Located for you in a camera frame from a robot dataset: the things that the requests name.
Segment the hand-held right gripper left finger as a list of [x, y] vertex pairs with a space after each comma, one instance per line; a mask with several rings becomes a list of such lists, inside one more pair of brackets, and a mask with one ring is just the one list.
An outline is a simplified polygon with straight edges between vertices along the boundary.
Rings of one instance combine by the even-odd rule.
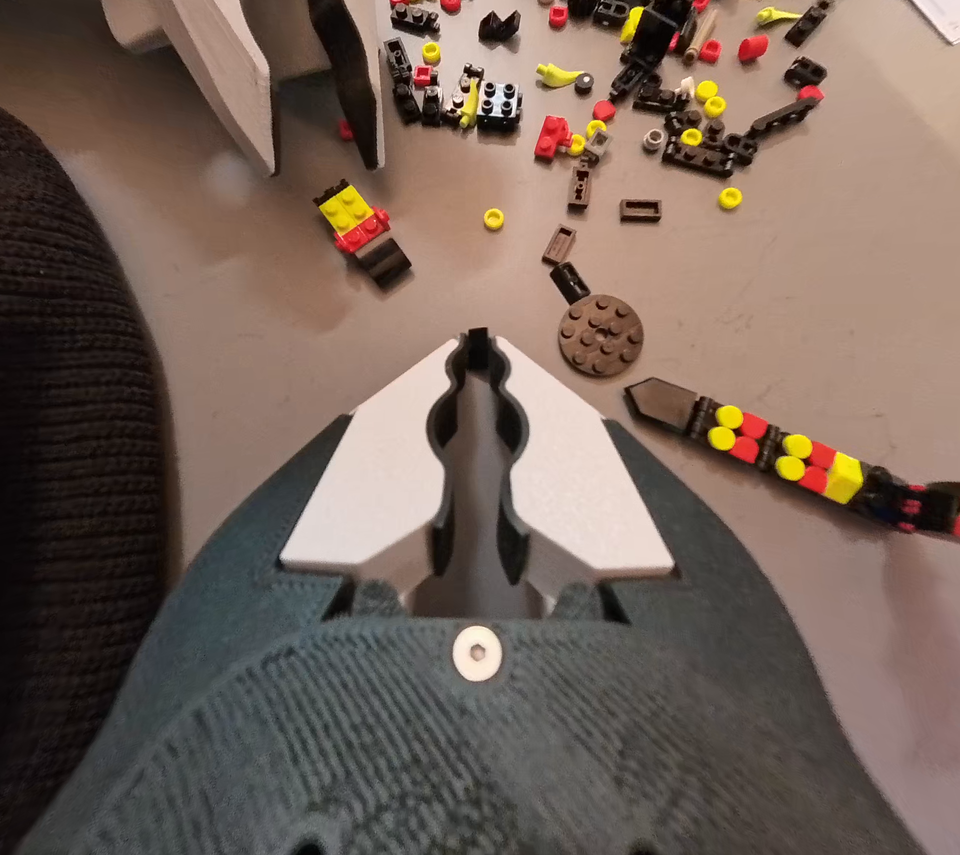
[[470, 358], [451, 338], [350, 413], [279, 554], [290, 572], [380, 582], [402, 604], [450, 561], [445, 448]]

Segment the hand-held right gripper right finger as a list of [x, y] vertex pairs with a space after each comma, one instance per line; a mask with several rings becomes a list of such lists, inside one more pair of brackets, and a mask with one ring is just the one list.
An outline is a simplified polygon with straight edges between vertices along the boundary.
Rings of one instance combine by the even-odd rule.
[[528, 585], [552, 609], [569, 585], [673, 574], [600, 412], [502, 336], [489, 340], [487, 373], [508, 452], [496, 545], [509, 584]]

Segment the small yellow red lego assembly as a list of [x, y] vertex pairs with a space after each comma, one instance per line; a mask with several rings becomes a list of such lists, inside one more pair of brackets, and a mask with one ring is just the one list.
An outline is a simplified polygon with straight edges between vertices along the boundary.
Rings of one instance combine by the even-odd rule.
[[390, 214], [369, 204], [346, 179], [313, 198], [331, 241], [381, 292], [389, 292], [411, 272], [412, 263], [395, 239]]

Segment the small round dark lego plate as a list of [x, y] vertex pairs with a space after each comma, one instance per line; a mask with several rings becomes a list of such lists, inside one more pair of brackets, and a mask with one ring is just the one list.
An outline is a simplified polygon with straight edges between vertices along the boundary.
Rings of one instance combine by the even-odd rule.
[[612, 378], [642, 354], [644, 327], [624, 300], [588, 295], [570, 304], [558, 322], [558, 349], [571, 369], [589, 378]]

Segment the long pointed lego assembly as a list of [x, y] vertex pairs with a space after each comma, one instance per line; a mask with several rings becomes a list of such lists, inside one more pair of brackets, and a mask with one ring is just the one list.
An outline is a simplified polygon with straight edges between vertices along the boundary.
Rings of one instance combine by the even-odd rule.
[[824, 444], [782, 429], [737, 405], [659, 378], [625, 388], [631, 412], [725, 459], [748, 465], [889, 529], [957, 539], [958, 481], [915, 484]]

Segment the black lego clip piece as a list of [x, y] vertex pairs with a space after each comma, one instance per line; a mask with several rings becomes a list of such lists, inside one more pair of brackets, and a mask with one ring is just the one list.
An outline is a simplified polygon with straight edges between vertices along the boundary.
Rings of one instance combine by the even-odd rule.
[[592, 296], [592, 290], [571, 261], [561, 261], [549, 273], [567, 305], [575, 305]]

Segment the dark knit sweater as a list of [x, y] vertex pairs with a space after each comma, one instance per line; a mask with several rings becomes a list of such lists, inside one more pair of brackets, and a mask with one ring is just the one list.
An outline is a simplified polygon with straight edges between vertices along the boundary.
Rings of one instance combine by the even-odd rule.
[[1, 851], [102, 727], [159, 608], [166, 465], [148, 332], [42, 139], [1, 113]]

